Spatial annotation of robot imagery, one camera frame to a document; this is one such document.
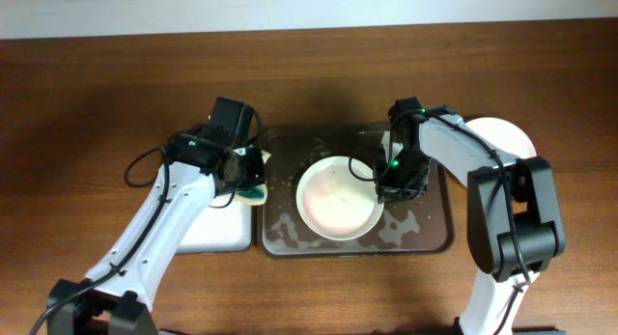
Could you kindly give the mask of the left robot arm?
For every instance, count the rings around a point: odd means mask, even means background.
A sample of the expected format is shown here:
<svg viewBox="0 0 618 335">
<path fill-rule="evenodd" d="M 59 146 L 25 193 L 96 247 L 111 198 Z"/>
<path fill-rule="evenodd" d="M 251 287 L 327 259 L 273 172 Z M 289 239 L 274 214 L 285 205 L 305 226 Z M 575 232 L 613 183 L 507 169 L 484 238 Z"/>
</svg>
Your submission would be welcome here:
<svg viewBox="0 0 618 335">
<path fill-rule="evenodd" d="M 161 165 L 146 200 L 81 282 L 56 283 L 31 333 L 156 334 L 155 295 L 191 225 L 215 199 L 233 203 L 266 181 L 252 128 L 264 129 L 253 107 L 219 97 L 206 123 L 155 147 Z"/>
</svg>

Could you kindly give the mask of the cream plate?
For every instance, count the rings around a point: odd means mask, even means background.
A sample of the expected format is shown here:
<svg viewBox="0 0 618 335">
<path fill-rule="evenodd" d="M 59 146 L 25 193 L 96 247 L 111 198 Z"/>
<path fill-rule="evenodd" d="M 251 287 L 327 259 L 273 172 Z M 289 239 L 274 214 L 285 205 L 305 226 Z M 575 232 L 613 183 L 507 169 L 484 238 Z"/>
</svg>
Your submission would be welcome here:
<svg viewBox="0 0 618 335">
<path fill-rule="evenodd" d="M 317 235 L 344 241 L 364 236 L 381 218 L 373 170 L 357 159 L 330 156 L 301 176 L 295 202 L 303 222 Z"/>
</svg>

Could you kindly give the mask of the green yellow sponge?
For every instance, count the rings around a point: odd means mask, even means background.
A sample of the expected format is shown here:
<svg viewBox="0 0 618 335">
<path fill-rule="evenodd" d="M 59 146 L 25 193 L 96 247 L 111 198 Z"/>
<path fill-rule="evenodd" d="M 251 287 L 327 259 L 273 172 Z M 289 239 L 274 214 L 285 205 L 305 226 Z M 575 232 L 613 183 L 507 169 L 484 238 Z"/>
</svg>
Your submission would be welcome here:
<svg viewBox="0 0 618 335">
<path fill-rule="evenodd" d="M 250 206 L 263 205 L 267 200 L 267 181 L 265 166 L 271 157 L 269 152 L 248 147 L 238 149 L 237 153 L 245 162 L 245 180 L 242 189 L 236 193 L 239 201 Z"/>
</svg>

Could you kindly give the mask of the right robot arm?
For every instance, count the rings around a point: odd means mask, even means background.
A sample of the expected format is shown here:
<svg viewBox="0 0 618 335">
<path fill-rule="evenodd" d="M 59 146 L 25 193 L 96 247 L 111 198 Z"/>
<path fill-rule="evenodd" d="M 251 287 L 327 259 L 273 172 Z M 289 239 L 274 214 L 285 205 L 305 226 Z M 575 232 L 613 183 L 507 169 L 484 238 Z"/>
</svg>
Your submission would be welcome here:
<svg viewBox="0 0 618 335">
<path fill-rule="evenodd" d="M 424 193 L 432 163 L 467 191 L 467 244 L 478 272 L 454 333 L 512 333 L 525 294 L 566 248 L 548 161 L 501 150 L 448 106 L 399 99 L 388 119 L 388 142 L 372 179 L 380 203 Z"/>
</svg>

